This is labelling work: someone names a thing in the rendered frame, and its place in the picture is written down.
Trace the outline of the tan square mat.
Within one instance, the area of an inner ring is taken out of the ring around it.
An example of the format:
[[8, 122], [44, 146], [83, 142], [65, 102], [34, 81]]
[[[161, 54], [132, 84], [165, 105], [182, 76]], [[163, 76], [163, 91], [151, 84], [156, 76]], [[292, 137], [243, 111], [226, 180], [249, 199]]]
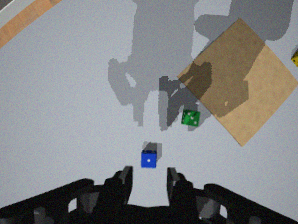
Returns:
[[243, 147], [298, 81], [239, 18], [177, 78]]

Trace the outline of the blue die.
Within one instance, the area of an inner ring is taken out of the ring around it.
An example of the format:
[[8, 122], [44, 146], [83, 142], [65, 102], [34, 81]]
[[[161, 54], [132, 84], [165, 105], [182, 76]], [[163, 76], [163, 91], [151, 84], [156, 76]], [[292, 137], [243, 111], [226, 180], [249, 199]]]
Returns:
[[157, 153], [153, 150], [143, 150], [141, 153], [142, 168], [156, 168]]

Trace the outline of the green die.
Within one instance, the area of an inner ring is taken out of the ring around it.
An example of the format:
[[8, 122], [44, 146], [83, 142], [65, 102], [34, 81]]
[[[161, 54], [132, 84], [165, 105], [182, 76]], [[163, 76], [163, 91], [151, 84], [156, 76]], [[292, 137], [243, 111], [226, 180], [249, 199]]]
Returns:
[[192, 110], [184, 110], [182, 115], [181, 124], [189, 126], [198, 126], [200, 118], [200, 112]]

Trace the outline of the yellow die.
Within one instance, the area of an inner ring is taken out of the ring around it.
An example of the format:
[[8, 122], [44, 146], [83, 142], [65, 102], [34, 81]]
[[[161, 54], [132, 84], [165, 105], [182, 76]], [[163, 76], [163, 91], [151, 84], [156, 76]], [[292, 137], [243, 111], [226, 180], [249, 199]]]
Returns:
[[291, 58], [291, 60], [298, 67], [298, 51], [294, 54], [294, 56]]

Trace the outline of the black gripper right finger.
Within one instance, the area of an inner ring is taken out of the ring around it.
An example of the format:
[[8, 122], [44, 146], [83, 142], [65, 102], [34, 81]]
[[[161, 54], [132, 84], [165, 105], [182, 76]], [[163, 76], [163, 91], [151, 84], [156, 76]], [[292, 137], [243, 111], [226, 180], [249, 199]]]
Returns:
[[[165, 224], [200, 224], [199, 217], [209, 224], [298, 224], [220, 185], [193, 188], [193, 183], [173, 167], [167, 167], [167, 195], [170, 205]], [[227, 220], [220, 215], [221, 205], [227, 210]]]

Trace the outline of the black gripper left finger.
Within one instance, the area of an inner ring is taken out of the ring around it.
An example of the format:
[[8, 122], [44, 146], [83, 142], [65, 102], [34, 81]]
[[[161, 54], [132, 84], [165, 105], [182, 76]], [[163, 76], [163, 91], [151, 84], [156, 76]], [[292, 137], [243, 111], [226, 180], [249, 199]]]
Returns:
[[[70, 224], [89, 215], [90, 224], [124, 224], [123, 203], [128, 204], [132, 191], [133, 166], [117, 171], [103, 185], [84, 178], [2, 207], [0, 224]], [[75, 198], [77, 208], [69, 212]]]

